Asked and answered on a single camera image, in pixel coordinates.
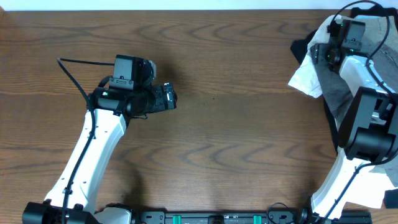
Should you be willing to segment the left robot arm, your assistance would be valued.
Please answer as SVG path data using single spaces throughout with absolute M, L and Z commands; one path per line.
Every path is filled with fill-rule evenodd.
M 90 95 L 79 140 L 57 183 L 42 203 L 29 202 L 23 223 L 138 223 L 125 207 L 95 211 L 98 191 L 109 159 L 129 121 L 149 113 L 175 109 L 177 94 L 171 83 L 137 90 L 98 87 Z

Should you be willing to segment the dark grey shorts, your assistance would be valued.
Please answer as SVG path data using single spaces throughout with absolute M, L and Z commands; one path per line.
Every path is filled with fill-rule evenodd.
M 353 100 L 347 83 L 329 69 L 326 59 L 327 46 L 320 45 L 318 51 L 312 47 L 312 62 L 325 99 L 325 111 L 332 130 L 332 139 L 338 145 L 338 128 Z M 390 47 L 382 47 L 373 57 L 376 70 L 381 78 L 393 90 L 397 90 L 397 51 Z

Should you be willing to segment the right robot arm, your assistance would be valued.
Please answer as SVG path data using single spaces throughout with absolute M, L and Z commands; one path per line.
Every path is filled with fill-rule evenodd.
M 338 126 L 338 155 L 310 199 L 307 223 L 338 223 L 346 202 L 378 207 L 393 184 L 378 165 L 397 157 L 397 93 L 381 79 L 373 61 L 356 49 L 315 44 L 315 65 L 327 65 L 346 82 L 353 100 Z

